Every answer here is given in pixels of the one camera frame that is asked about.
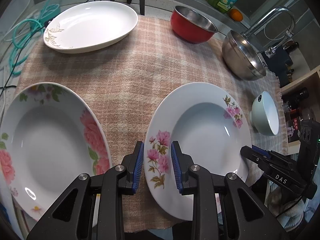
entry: stainless steel bowl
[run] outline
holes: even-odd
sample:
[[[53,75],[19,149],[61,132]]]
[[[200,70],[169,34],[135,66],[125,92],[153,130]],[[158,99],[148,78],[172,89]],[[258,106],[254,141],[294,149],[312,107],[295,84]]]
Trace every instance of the stainless steel bowl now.
[[[266,76],[265,63],[255,49],[233,30],[224,38],[222,55],[231,71],[243,80],[257,80]]]

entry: red bowl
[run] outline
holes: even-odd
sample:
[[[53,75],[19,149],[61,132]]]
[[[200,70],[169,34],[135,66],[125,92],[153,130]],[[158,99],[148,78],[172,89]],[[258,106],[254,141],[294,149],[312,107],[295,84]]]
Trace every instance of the red bowl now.
[[[177,35],[193,43],[208,41],[218,32],[217,27],[209,19],[180,5],[174,7],[170,23]]]

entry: fringed edge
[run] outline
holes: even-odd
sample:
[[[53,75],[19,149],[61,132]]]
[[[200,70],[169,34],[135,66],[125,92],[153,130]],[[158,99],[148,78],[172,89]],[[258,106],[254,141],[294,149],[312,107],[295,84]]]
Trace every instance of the fringed edge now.
[[[274,87],[276,93],[276,104],[278,109],[278,116],[279,116],[279,133],[281,136],[281,154],[288,155],[288,135],[287,135],[287,126],[286,121],[284,118],[284,110],[283,110],[283,101],[282,101],[282,94],[280,89],[280,81],[277,76],[275,76],[274,80]]]

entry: plate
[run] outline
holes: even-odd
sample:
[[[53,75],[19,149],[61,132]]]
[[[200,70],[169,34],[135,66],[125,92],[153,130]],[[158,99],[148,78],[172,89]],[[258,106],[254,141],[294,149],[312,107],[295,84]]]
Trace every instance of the plate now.
[[[138,23],[129,6],[111,1],[82,3],[55,17],[44,31],[44,43],[62,53],[89,52],[110,46]]]
[[[72,90],[51,82],[27,87],[9,106],[1,125],[0,163],[12,195],[35,220],[79,174],[103,174],[112,167],[94,113]]]
[[[170,215],[192,220],[193,195],[176,187],[170,145],[177,140],[183,153],[210,172],[236,173],[243,181],[248,166],[240,156],[251,147],[250,130],[239,104],[223,89],[203,82],[172,91],[155,111],[144,146],[144,172],[156,202]],[[216,194],[218,213],[221,211]]]

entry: orange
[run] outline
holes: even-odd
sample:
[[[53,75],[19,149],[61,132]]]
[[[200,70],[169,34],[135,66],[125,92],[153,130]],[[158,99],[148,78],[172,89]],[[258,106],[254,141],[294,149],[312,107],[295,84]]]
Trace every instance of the orange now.
[[[237,9],[231,9],[228,12],[231,19],[233,19],[236,22],[241,22],[243,20],[242,13],[239,12]]]

